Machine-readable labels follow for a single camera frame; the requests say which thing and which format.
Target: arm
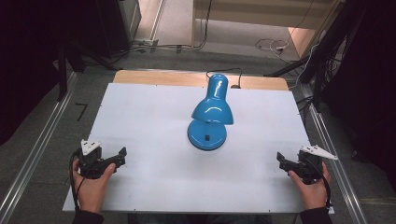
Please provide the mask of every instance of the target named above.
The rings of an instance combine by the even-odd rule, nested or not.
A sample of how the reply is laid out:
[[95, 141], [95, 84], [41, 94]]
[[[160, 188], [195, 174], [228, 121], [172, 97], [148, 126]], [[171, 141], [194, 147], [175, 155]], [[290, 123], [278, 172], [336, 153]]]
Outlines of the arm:
[[80, 210], [76, 212], [73, 224], [103, 223], [104, 218], [100, 215], [105, 200], [107, 181], [113, 175], [116, 165], [107, 166], [105, 172], [99, 179], [84, 179], [78, 173], [78, 160], [73, 162], [74, 188], [78, 191], [78, 202]]
[[[324, 162], [323, 175], [330, 183], [331, 177]], [[323, 180], [320, 179], [311, 185], [306, 185], [293, 171], [289, 171], [289, 176], [300, 191], [300, 196], [303, 201], [305, 210], [300, 213], [302, 222], [304, 224], [331, 224], [332, 220], [329, 217], [329, 211], [325, 207], [327, 193]]]

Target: white table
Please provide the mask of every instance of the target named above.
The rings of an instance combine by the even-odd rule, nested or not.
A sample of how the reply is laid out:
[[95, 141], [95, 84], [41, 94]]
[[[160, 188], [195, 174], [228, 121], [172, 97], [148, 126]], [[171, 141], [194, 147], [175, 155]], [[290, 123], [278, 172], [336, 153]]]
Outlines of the white table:
[[[298, 213], [297, 189], [276, 153], [297, 160], [310, 145], [290, 91], [228, 89], [234, 125], [214, 151], [187, 137], [191, 113], [206, 88], [108, 85], [90, 135], [103, 157], [127, 148], [126, 165], [110, 178], [103, 210], [158, 213]], [[74, 211], [69, 192], [64, 211]]]

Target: lamp shade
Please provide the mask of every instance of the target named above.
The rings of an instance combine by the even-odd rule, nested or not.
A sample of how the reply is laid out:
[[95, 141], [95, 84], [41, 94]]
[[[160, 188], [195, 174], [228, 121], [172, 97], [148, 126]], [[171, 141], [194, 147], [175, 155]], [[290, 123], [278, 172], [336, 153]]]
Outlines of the lamp shade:
[[225, 101], [228, 79], [214, 74], [209, 79], [206, 98], [192, 112], [192, 118], [207, 123], [233, 124], [233, 113]]

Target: hand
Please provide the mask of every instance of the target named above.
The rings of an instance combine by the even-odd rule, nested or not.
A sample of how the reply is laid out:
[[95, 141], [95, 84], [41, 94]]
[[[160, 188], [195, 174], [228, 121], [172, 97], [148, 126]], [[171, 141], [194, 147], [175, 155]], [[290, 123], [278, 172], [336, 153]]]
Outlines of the hand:
[[[113, 175], [116, 164], [111, 163], [105, 172], [98, 179], [85, 179], [78, 192], [79, 207], [81, 210], [99, 214], [105, 201], [107, 181]], [[78, 173], [78, 160], [73, 161], [73, 178], [75, 190], [83, 180], [83, 176]]]
[[[327, 182], [331, 181], [329, 171], [327, 170], [326, 164], [323, 162], [323, 176], [326, 178]], [[300, 196], [303, 201], [304, 209], [314, 209], [326, 206], [327, 192], [324, 187], [323, 179], [317, 182], [306, 185], [303, 183], [301, 178], [297, 176], [293, 171], [289, 171], [289, 176], [294, 184], [300, 191]]]

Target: blue lamp head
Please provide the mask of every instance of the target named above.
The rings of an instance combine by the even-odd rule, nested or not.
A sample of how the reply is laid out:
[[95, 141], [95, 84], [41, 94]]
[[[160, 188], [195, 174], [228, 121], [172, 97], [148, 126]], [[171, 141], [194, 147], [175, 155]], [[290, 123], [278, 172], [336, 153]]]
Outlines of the blue lamp head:
[[206, 98], [192, 112], [188, 137], [201, 150], [220, 147], [227, 137], [224, 125], [233, 124], [233, 113], [225, 101], [227, 88], [228, 79], [223, 74], [210, 77]]

